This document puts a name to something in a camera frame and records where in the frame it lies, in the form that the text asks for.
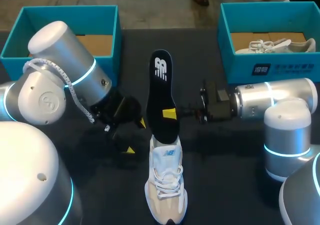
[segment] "blue box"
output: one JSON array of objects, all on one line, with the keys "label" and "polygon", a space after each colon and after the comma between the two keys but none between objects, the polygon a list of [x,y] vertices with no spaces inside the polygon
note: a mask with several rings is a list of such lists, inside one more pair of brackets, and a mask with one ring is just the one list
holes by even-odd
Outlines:
[{"label": "blue box", "polygon": [[112,35],[110,56],[94,56],[97,63],[118,84],[122,32],[118,6],[29,6],[23,7],[4,45],[0,59],[12,80],[23,74],[28,43],[42,27],[54,21],[65,22],[76,35]]},{"label": "blue box", "polygon": [[[314,2],[222,3],[220,8],[217,37],[228,84],[293,78],[320,82],[320,10]],[[231,33],[303,33],[306,40],[315,39],[317,48],[305,53],[236,54]]]}]

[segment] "shoe tongue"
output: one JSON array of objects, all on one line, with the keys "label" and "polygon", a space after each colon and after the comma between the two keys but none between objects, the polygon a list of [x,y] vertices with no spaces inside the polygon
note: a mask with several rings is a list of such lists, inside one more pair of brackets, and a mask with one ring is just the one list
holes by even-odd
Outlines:
[{"label": "shoe tongue", "polygon": [[178,145],[159,146],[153,149],[153,167],[162,176],[165,171],[178,171],[181,149]]}]

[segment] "white shoe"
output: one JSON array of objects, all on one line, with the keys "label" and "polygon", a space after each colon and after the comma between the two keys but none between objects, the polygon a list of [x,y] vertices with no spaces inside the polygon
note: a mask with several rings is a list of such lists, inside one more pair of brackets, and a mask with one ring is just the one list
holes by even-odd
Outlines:
[{"label": "white shoe", "polygon": [[240,49],[236,54],[268,54],[268,53],[311,53],[316,51],[316,41],[310,38],[306,42],[292,42],[290,39],[272,41],[252,41],[249,48]]},{"label": "white shoe", "polygon": [[145,183],[146,201],[154,219],[161,225],[179,224],[188,205],[179,137],[173,144],[150,140],[149,179]]}]

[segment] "floor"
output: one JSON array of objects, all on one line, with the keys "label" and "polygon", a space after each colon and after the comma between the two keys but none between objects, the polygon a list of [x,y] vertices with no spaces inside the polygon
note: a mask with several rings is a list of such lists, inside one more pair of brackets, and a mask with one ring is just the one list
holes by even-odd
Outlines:
[{"label": "floor", "polygon": [[118,5],[125,29],[210,28],[217,25],[220,3],[257,1],[210,0],[200,7],[192,0],[0,0],[0,31],[11,29],[23,6]]}]

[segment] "shoe insole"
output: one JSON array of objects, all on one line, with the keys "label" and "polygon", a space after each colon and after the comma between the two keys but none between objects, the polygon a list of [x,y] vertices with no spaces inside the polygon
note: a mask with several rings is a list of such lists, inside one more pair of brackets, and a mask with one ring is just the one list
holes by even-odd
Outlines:
[{"label": "shoe insole", "polygon": [[146,116],[150,129],[160,143],[172,144],[178,137],[180,123],[171,91],[173,63],[167,51],[156,50],[152,53],[149,77]]}]

